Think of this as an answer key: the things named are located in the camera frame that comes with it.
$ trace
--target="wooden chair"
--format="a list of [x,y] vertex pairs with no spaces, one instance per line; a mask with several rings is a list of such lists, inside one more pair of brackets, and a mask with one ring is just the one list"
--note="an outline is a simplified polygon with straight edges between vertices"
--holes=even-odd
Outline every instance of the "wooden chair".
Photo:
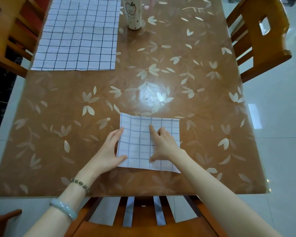
[[88,222],[102,198],[91,198],[65,237],[227,236],[197,196],[185,196],[197,217],[175,223],[166,196],[121,197],[113,226]]
[[0,237],[2,237],[4,234],[8,220],[20,215],[21,213],[22,213],[22,210],[15,210],[5,215],[0,215]]
[[[241,74],[242,82],[246,82],[292,57],[285,46],[285,35],[289,22],[280,0],[241,0],[226,19],[230,27],[239,16],[243,23],[231,36],[236,57],[252,47],[252,50],[237,60],[238,65],[253,57],[253,67]],[[263,35],[260,24],[267,18],[270,31]]]
[[29,61],[32,60],[32,55],[25,49],[34,52],[40,31],[20,15],[25,3],[43,21],[45,13],[34,0],[0,0],[0,66],[22,77],[26,76],[27,69],[5,58],[5,53],[9,47]]

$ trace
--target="checkered placemat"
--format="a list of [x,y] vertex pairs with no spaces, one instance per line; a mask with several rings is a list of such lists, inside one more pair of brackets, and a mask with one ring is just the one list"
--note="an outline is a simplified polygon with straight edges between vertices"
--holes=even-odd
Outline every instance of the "checkered placemat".
[[114,70],[121,0],[53,0],[31,70]]
[[180,173],[175,165],[168,160],[156,160],[149,163],[149,158],[153,155],[156,147],[150,136],[149,124],[156,131],[162,126],[165,127],[180,147],[179,119],[131,116],[121,113],[120,127],[124,127],[124,131],[118,142],[117,156],[127,155],[128,159],[119,166]]

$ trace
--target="tabletop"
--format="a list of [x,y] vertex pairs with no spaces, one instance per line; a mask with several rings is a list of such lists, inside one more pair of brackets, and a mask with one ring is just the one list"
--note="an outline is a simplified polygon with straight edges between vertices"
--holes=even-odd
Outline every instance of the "tabletop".
[[[119,128],[120,112],[179,118],[181,148],[197,164],[237,194],[267,192],[221,0],[157,0],[143,20],[132,31],[121,9],[115,70],[28,72],[0,196],[59,196]],[[89,193],[193,194],[179,173],[125,167]]]

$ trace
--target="forearm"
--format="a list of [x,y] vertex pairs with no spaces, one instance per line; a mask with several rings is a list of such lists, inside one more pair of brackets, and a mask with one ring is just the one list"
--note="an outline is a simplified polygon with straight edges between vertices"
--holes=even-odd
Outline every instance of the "forearm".
[[[97,175],[91,173],[86,169],[82,169],[76,175],[75,179],[81,180],[88,187],[92,185]],[[66,203],[72,210],[77,212],[84,196],[86,195],[85,189],[77,183],[70,183],[64,192],[59,196],[61,202]],[[25,234],[24,237],[60,237],[64,236],[71,219],[68,215],[59,209],[51,206],[44,213],[44,215],[32,226],[32,228]]]
[[192,160],[179,152],[175,166],[195,188],[202,202],[229,236],[280,236],[231,190]]

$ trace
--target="person's left arm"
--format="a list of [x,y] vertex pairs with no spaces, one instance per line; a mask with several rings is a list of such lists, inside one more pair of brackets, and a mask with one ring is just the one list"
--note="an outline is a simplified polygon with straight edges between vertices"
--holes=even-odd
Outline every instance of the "person's left arm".
[[[89,188],[95,179],[102,173],[117,167],[127,159],[126,155],[115,156],[115,144],[119,140],[124,128],[109,133],[105,143],[98,153],[78,172],[75,179],[82,181]],[[86,195],[86,190],[77,183],[70,183],[58,200],[66,203],[77,212],[81,201]],[[44,215],[30,228],[24,237],[62,237],[66,233],[71,219],[59,209],[51,206]]]

